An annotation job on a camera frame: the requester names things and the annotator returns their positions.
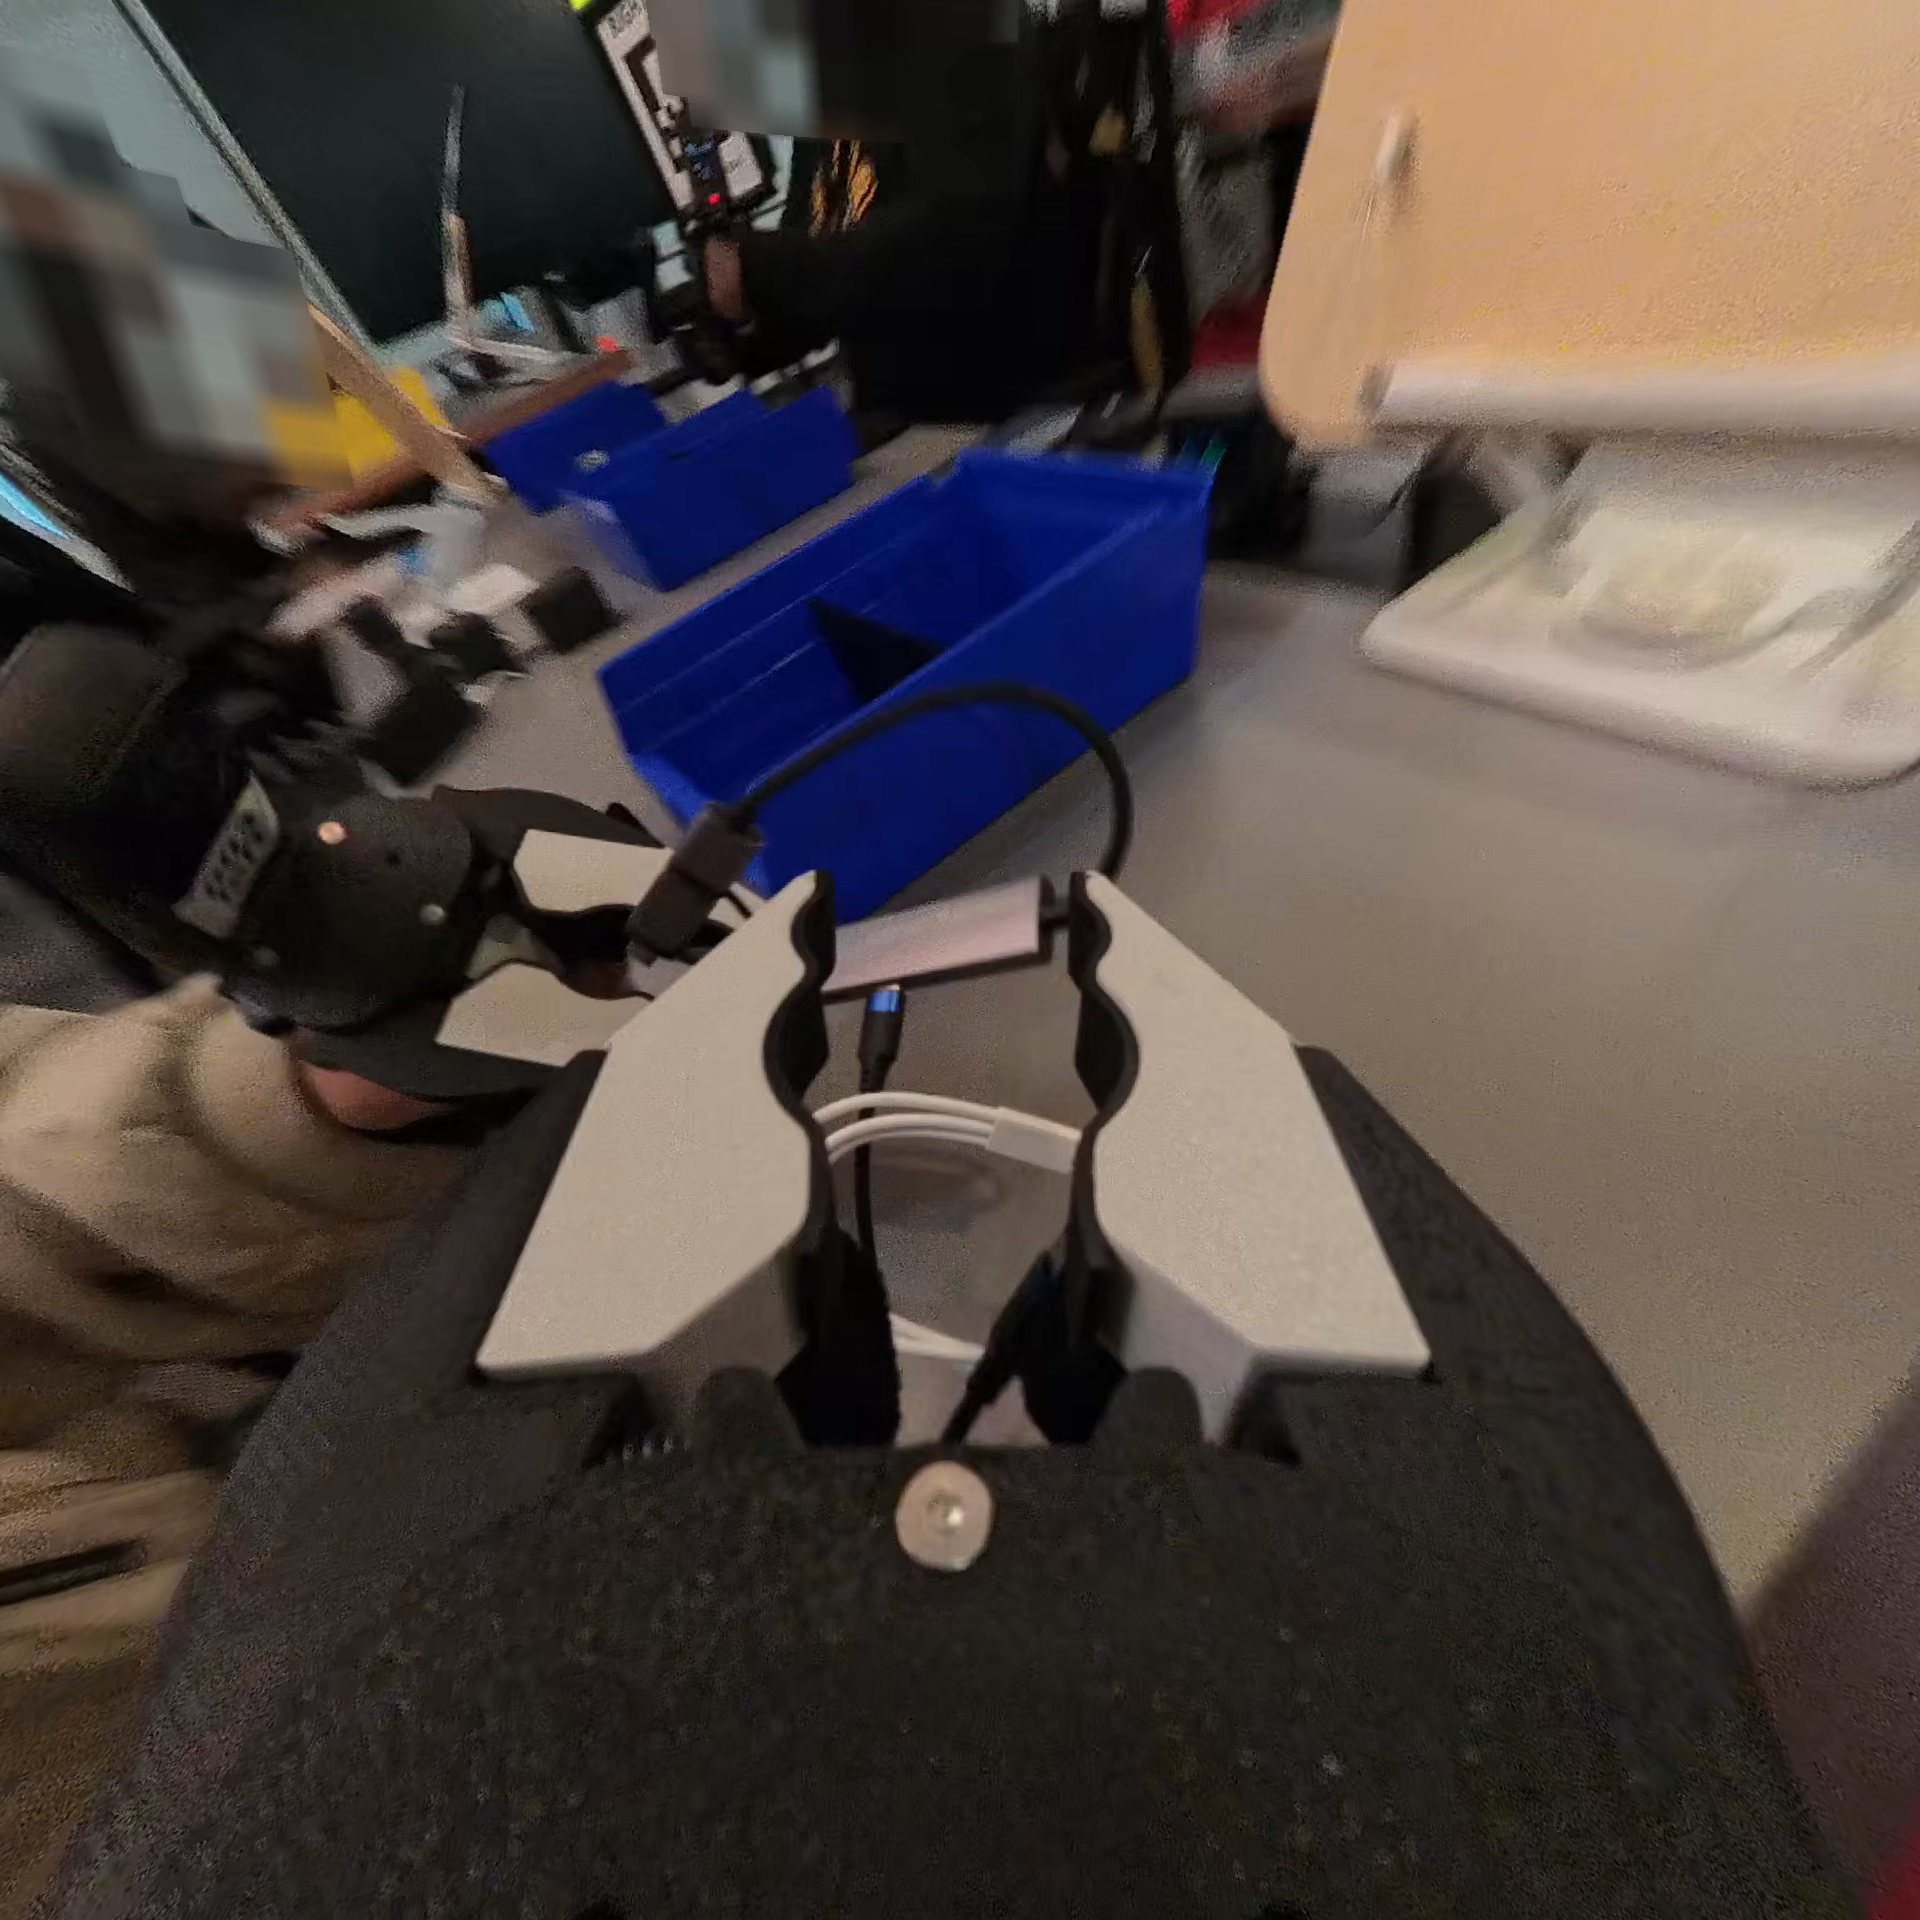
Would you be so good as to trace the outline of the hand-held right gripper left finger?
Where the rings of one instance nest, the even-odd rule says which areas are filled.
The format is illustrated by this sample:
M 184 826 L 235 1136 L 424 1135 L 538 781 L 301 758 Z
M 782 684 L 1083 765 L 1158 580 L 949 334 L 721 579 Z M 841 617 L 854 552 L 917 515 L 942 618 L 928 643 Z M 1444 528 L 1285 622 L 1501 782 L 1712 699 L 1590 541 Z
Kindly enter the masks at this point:
M 626 1379 L 685 1429 L 708 1381 L 746 1371 L 815 1445 L 898 1439 L 884 1287 L 806 1107 L 834 962 L 833 878 L 804 874 L 613 1037 L 479 1344 L 484 1381 Z

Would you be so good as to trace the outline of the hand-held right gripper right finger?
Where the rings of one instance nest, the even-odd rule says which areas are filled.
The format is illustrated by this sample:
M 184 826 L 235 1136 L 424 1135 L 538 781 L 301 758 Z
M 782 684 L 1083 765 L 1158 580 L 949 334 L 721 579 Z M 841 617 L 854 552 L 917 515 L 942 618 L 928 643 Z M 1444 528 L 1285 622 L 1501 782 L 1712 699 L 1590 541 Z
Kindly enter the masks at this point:
M 1423 1381 L 1430 1346 L 1292 1037 L 1111 877 L 1068 891 L 1068 1219 L 981 1356 L 1055 1445 L 1173 1377 L 1229 1445 L 1271 1381 Z

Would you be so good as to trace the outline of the group of small black boxes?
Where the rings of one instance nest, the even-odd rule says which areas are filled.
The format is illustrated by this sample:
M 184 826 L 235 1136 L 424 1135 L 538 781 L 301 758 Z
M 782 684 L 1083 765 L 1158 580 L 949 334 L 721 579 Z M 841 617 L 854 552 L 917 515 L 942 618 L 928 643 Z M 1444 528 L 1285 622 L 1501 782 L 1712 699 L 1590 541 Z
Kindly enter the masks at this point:
M 389 786 L 421 789 L 505 684 L 615 626 L 615 604 L 579 567 L 536 580 L 490 562 L 441 595 L 389 558 L 293 595 L 267 634 L 319 657 L 360 758 Z

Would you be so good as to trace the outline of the yellow box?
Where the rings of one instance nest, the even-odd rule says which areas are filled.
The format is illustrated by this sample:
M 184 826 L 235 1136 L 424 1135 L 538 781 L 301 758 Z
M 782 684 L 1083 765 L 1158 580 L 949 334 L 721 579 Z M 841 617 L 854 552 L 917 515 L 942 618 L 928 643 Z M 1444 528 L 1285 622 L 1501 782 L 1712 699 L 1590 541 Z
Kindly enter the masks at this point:
M 369 405 L 333 381 L 324 400 L 265 400 L 261 423 L 280 475 L 313 490 L 360 481 L 402 453 Z

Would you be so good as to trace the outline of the black blue-bin divider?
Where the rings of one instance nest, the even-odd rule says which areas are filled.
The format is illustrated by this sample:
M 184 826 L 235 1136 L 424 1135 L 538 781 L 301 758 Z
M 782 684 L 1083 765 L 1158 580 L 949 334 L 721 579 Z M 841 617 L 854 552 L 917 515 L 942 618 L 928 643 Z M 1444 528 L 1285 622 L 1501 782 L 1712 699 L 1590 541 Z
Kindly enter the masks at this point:
M 854 707 L 870 709 L 902 682 L 938 662 L 946 648 L 820 596 L 806 601 L 815 632 Z

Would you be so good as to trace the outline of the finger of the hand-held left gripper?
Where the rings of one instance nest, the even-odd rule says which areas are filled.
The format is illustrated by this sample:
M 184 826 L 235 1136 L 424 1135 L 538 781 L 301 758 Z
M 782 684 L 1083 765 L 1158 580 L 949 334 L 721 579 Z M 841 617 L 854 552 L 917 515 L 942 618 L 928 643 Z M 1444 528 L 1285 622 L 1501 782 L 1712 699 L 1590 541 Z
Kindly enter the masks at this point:
M 450 998 L 435 1043 L 488 1059 L 576 1059 L 605 1051 L 654 1001 L 613 958 L 563 973 L 508 962 Z
M 673 853 L 654 844 L 529 830 L 510 870 L 521 900 L 545 917 L 613 911 L 631 917 L 667 872 Z

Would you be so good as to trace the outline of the wooden stand tabletop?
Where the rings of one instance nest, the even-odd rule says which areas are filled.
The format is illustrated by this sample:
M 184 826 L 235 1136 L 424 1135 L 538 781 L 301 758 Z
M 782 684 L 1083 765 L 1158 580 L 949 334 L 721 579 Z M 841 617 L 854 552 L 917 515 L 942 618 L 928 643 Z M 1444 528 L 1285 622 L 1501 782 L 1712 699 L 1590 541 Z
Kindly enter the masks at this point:
M 1344 4 L 1261 332 L 1309 444 L 1401 365 L 1917 366 L 1917 4 Z

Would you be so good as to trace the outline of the person's left hand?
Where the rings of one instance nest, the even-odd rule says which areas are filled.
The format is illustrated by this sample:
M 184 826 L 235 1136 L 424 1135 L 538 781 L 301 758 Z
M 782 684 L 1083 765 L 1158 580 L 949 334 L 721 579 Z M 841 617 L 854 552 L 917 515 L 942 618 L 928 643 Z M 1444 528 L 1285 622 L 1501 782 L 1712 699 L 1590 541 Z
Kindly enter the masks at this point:
M 356 1135 L 400 1135 L 452 1113 L 448 1103 L 399 1093 L 348 1068 L 324 1068 L 299 1060 L 296 1080 L 302 1097 L 319 1113 Z

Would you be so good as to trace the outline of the large blue storage bin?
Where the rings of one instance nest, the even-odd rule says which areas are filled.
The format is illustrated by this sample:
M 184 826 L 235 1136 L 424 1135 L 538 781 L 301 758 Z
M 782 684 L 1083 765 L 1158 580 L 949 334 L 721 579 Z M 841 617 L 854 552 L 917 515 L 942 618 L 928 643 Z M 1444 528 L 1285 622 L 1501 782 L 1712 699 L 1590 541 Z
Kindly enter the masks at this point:
M 960 453 L 639 640 L 596 672 L 636 776 L 676 824 L 904 699 L 1011 681 L 1109 732 L 1193 675 L 1214 476 L 1091 453 Z M 854 704 L 806 603 L 921 634 L 941 661 Z M 922 717 L 778 797 L 748 870 L 833 877 L 863 920 L 1053 781 L 1085 745 L 1028 709 Z

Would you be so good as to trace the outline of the white charging pad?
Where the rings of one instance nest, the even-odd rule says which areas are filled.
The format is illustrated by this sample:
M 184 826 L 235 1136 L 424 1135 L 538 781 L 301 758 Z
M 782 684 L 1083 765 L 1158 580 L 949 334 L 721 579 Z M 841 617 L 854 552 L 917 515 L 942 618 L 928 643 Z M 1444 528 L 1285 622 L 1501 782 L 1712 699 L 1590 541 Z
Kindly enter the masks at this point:
M 1403 590 L 1379 670 L 1810 790 L 1919 767 L 1914 444 L 1607 441 Z

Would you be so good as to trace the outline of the person's left forearm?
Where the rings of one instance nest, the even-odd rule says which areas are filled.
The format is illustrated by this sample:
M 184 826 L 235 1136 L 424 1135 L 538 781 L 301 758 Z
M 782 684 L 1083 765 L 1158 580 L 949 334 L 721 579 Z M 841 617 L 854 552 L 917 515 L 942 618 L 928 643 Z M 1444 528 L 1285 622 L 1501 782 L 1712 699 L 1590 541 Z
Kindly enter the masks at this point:
M 151 1371 L 306 1344 L 472 1153 L 441 1116 L 336 1116 L 205 978 L 4 1007 L 4 1453 L 80 1451 Z

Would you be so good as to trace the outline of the grey usb hub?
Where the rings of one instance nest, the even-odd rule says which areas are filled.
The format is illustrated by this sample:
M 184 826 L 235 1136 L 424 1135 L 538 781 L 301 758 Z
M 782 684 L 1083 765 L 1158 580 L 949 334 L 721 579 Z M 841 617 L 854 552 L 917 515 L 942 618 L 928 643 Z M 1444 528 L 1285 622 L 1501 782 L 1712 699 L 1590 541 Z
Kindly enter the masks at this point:
M 1113 829 L 1096 866 L 1100 878 L 1127 874 L 1138 829 L 1132 776 L 1114 737 L 1068 696 L 1033 684 L 996 681 L 949 684 L 909 694 L 858 719 L 789 758 L 744 797 L 704 806 L 669 855 L 664 870 L 636 900 L 626 922 L 632 969 L 695 955 L 714 906 L 732 892 L 761 850 L 761 817 L 782 795 L 868 743 L 934 714 L 969 709 L 1026 709 L 1085 746 L 1107 776 Z M 847 1001 L 901 986 L 933 986 L 983 978 L 1048 962 L 1067 909 L 1042 878 L 975 891 L 922 909 L 878 915 L 850 925 L 825 984 L 828 1001 Z

